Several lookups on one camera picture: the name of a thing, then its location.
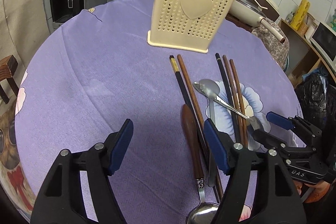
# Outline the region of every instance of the metal spoon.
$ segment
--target metal spoon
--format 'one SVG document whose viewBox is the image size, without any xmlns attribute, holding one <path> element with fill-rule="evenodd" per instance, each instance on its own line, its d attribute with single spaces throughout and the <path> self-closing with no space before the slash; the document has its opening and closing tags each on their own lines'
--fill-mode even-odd
<svg viewBox="0 0 336 224">
<path fill-rule="evenodd" d="M 202 95 L 206 96 L 206 93 L 203 91 L 203 89 L 201 88 L 201 85 L 197 82 L 193 83 L 193 87 L 195 90 L 197 90 L 199 93 L 201 93 Z M 225 102 L 222 98 L 220 98 L 218 95 L 215 97 L 214 102 L 216 102 L 217 104 L 220 104 L 221 106 L 237 113 L 238 115 L 242 116 L 243 118 L 245 118 L 250 125 L 252 126 L 253 130 L 257 130 L 257 129 L 262 129 L 264 130 L 264 127 L 262 125 L 262 123 L 260 122 L 260 120 L 255 117 L 249 117 L 247 115 L 244 115 L 243 113 L 241 113 L 239 110 L 236 110 L 234 107 L 232 107 L 231 105 L 229 105 L 227 102 Z"/>
<path fill-rule="evenodd" d="M 201 87 L 202 91 L 206 94 L 209 100 L 209 116 L 210 119 L 214 124 L 215 122 L 215 106 L 214 106 L 214 99 L 220 93 L 221 89 L 217 85 L 217 83 L 210 79 L 202 79 L 199 81 L 199 86 Z M 209 176 L 208 176 L 208 186 L 214 187 L 216 181 L 216 162 L 215 159 L 210 153 L 209 155 Z"/>
<path fill-rule="evenodd" d="M 199 193 L 199 205 L 188 214 L 187 224 L 210 224 L 215 216 L 218 205 L 205 202 L 204 193 L 204 173 L 201 164 L 199 144 L 197 140 L 196 122 L 194 116 L 187 105 L 182 107 L 182 128 L 188 142 L 193 160 L 194 178 L 197 181 Z"/>
</svg>

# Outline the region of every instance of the blue gripper pad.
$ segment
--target blue gripper pad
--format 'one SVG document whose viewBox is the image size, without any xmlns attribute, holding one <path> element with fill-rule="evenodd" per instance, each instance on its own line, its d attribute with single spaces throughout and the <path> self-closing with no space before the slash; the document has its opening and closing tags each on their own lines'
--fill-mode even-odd
<svg viewBox="0 0 336 224">
<path fill-rule="evenodd" d="M 294 129 L 294 125 L 293 123 L 291 122 L 291 120 L 285 118 L 284 116 L 281 116 L 279 114 L 276 114 L 272 111 L 268 112 L 267 115 L 266 115 L 266 119 L 267 121 L 283 128 L 283 129 L 286 129 L 286 130 L 292 130 Z"/>
<path fill-rule="evenodd" d="M 118 139 L 110 154 L 109 171 L 112 175 L 119 170 L 132 137 L 133 122 L 128 119 L 117 133 L 116 138 Z"/>
<path fill-rule="evenodd" d="M 225 174 L 230 170 L 230 167 L 227 162 L 227 152 L 222 145 L 219 137 L 217 135 L 217 130 L 215 130 L 207 119 L 204 122 L 204 134 L 205 138 L 209 144 L 211 152 L 215 158 L 216 164 L 219 170 L 222 170 Z"/>
</svg>

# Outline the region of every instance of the chopstick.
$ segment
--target chopstick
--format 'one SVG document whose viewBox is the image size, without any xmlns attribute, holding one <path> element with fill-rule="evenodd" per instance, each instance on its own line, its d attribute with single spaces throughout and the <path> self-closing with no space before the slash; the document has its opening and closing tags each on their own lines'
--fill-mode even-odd
<svg viewBox="0 0 336 224">
<path fill-rule="evenodd" d="M 235 63 L 233 62 L 232 59 L 230 59 L 230 65 L 231 65 L 231 69 L 232 69 L 233 78 L 235 79 L 235 83 L 236 83 L 240 112 L 245 114 L 244 101 L 243 101 L 242 91 L 240 89 L 238 74 L 237 74 L 237 71 L 236 71 Z M 246 120 L 243 119 L 243 118 L 241 118 L 241 125 L 242 125 L 242 128 L 243 128 L 243 136 L 242 136 L 243 138 L 241 140 L 242 145 L 244 147 L 248 148 L 247 126 L 246 126 Z"/>
<path fill-rule="evenodd" d="M 178 67 L 178 65 L 176 63 L 175 57 L 173 55 L 171 55 L 171 56 L 169 56 L 169 60 L 170 60 L 170 63 L 172 65 L 172 67 L 173 67 L 173 71 L 175 73 L 175 76 L 176 76 L 176 79 L 177 79 L 177 83 L 178 83 L 178 85 L 180 87 L 180 90 L 181 90 L 184 102 L 190 108 L 190 110 L 192 111 L 195 121 L 197 121 L 196 115 L 194 113 L 193 105 L 191 104 L 191 101 L 190 101 L 187 89 L 185 88 L 185 85 L 184 85 L 184 82 L 183 82 L 183 78 L 182 78 L 182 75 L 180 73 L 179 67 Z M 201 134 L 201 130 L 199 128 L 199 125 L 197 125 L 197 135 L 199 137 L 199 142 L 201 144 L 203 156 L 205 158 L 206 167 L 207 167 L 207 169 L 209 169 L 209 149 L 205 145 L 205 141 L 204 141 L 203 136 Z M 220 203 L 221 199 L 219 199 L 219 193 L 217 192 L 217 188 L 216 187 L 214 187 L 214 193 L 215 193 L 215 196 L 216 196 L 216 199 L 217 199 L 218 203 Z"/>
<path fill-rule="evenodd" d="M 190 78 L 189 78 L 189 75 L 188 75 L 188 72 L 187 72 L 187 69 L 185 67 L 185 64 L 183 62 L 183 58 L 181 56 L 181 54 L 178 54 L 177 55 L 177 60 L 180 64 L 180 68 L 181 68 L 181 71 L 182 71 L 182 74 L 183 74 L 183 77 L 184 77 L 184 80 L 185 80 L 185 83 L 187 85 L 187 88 L 188 88 L 188 91 L 189 91 L 189 94 L 190 94 L 190 97 L 191 97 L 191 100 L 193 102 L 193 105 L 194 105 L 194 108 L 195 108 L 195 112 L 196 112 L 196 115 L 197 115 L 197 118 L 198 118 L 198 121 L 199 121 L 199 125 L 201 126 L 201 131 L 202 131 L 202 134 L 201 136 L 199 136 L 199 138 L 203 138 L 205 140 L 205 137 L 204 137 L 204 132 L 203 132 L 203 125 L 204 125 L 204 119 L 203 119 L 203 116 L 202 116 L 202 112 L 201 112 L 201 109 L 200 109 L 200 106 L 198 104 L 198 101 L 197 101 L 197 97 L 195 95 L 195 92 L 194 92 L 194 88 L 193 88 L 193 85 L 190 81 Z M 208 143 L 205 142 L 206 146 L 207 146 L 207 150 L 208 150 L 208 154 L 209 155 L 209 146 L 208 146 Z M 215 186 L 214 186 L 214 192 L 218 194 L 218 197 L 219 197 L 219 200 L 218 203 L 221 202 L 222 198 L 223 198 L 223 187 L 222 187 L 222 183 L 221 183 L 221 178 L 219 176 L 219 172 L 218 172 L 218 168 L 216 167 L 215 169 L 216 171 L 216 181 L 215 181 Z"/>
<path fill-rule="evenodd" d="M 229 82 L 227 80 L 226 72 L 225 72 L 221 57 L 219 56 L 218 53 L 216 53 L 215 56 L 216 56 L 219 71 L 220 71 L 220 74 L 222 76 L 222 80 L 223 80 L 223 83 L 224 83 L 228 103 L 229 103 L 229 105 L 233 106 L 234 102 L 233 102 L 232 94 L 231 94 L 231 91 L 230 91 L 230 85 L 229 85 Z M 235 133 L 235 141 L 237 143 L 240 143 L 241 138 L 240 138 L 239 127 L 238 127 L 238 122 L 237 122 L 237 115 L 233 111 L 231 112 L 231 119 L 232 119 L 232 124 L 233 124 L 233 131 Z"/>
<path fill-rule="evenodd" d="M 190 108 L 191 112 L 193 113 L 195 121 L 197 121 L 196 115 L 195 115 L 195 112 L 194 112 L 194 109 L 193 109 L 193 105 L 192 105 L 192 103 L 190 101 L 187 89 L 185 88 L 185 85 L 184 85 L 184 82 L 183 82 L 183 78 L 182 78 L 182 75 L 180 73 L 179 67 L 178 67 L 178 65 L 176 63 L 176 60 L 175 60 L 175 58 L 174 58 L 173 55 L 171 55 L 169 57 L 169 59 L 170 59 L 170 63 L 172 64 L 173 70 L 175 72 L 177 83 L 178 83 L 178 85 L 180 87 L 180 90 L 181 90 L 184 102 Z M 205 142 L 205 138 L 203 137 L 203 134 L 202 134 L 202 132 L 203 132 L 203 124 L 200 123 L 200 125 L 197 124 L 197 135 L 199 137 L 199 143 L 201 145 L 201 149 L 202 149 L 203 155 L 206 158 L 206 161 L 208 161 L 209 160 L 209 147 L 207 146 L 207 144 Z"/>
<path fill-rule="evenodd" d="M 173 55 L 169 56 L 169 60 L 170 60 L 171 66 L 173 67 L 173 70 L 174 70 L 174 73 L 177 79 L 177 83 L 178 83 L 178 86 L 180 87 L 184 102 L 192 110 L 193 105 L 191 104 L 187 89 L 185 88 L 182 75 L 180 73 L 179 67 L 176 63 L 174 56 Z"/>
<path fill-rule="evenodd" d="M 237 95 L 236 95 L 235 85 L 233 83 L 230 66 L 229 66 L 229 63 L 228 63 L 225 55 L 223 55 L 223 61 L 224 61 L 225 69 L 226 69 L 227 78 L 229 79 L 229 83 L 230 83 L 230 87 L 231 87 L 231 93 L 232 93 L 232 97 L 233 97 L 234 107 L 237 110 L 239 110 L 239 104 L 238 104 L 238 99 L 237 99 Z M 239 115 L 237 116 L 237 122 L 238 122 L 238 126 L 239 126 L 240 143 L 241 143 L 242 140 L 243 140 L 243 125 L 242 125 L 242 118 Z"/>
</svg>

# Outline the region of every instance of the purple tablecloth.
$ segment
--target purple tablecloth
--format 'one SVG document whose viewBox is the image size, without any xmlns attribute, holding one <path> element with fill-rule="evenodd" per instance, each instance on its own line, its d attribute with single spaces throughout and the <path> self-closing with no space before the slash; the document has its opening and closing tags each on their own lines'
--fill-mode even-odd
<svg viewBox="0 0 336 224">
<path fill-rule="evenodd" d="M 220 81 L 214 55 L 226 54 L 235 61 L 255 115 L 300 114 L 291 83 L 261 40 L 224 21 L 208 54 L 152 47 L 147 44 L 152 6 L 153 0 L 117 0 L 96 7 L 93 14 L 83 10 L 56 30 L 32 59 L 22 84 L 26 99 L 16 116 L 16 139 L 35 194 L 60 150 L 87 150 L 130 118 L 133 139 L 120 170 L 110 178 L 125 219 L 129 224 L 185 222 L 199 198 L 180 122 L 184 101 L 170 55 L 182 54 L 192 81 Z M 205 117 L 207 100 L 197 97 Z M 222 123 L 216 115 L 216 123 L 230 130 L 227 114 Z M 272 133 L 293 144 L 292 133 L 276 126 Z M 223 187 L 227 180 L 222 174 Z M 254 189 L 253 173 L 248 206 Z M 88 214 L 95 218 L 87 183 L 83 193 Z M 208 187 L 206 200 L 215 202 Z"/>
</svg>

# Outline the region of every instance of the cabinet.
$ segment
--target cabinet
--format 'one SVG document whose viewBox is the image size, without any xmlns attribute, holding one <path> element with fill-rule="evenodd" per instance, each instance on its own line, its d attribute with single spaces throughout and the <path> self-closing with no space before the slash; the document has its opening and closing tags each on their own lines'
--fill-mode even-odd
<svg viewBox="0 0 336 224">
<path fill-rule="evenodd" d="M 297 30 L 295 30 L 291 25 L 289 25 L 285 20 L 281 19 L 278 25 L 280 26 L 281 30 L 284 32 L 286 36 L 289 36 L 290 34 L 294 33 L 296 37 L 298 37 L 303 43 L 305 43 L 309 47 L 309 50 L 306 53 L 306 55 L 295 66 L 295 68 L 291 73 L 291 76 L 297 79 L 297 84 L 302 82 L 302 75 L 313 71 L 320 65 L 323 65 L 327 68 L 328 72 L 330 73 L 331 78 L 334 81 L 334 83 L 332 84 L 334 85 L 336 83 L 336 75 L 330 68 L 328 63 L 323 59 L 321 54 L 315 49 L 315 47 L 301 34 L 299 34 Z"/>
</svg>

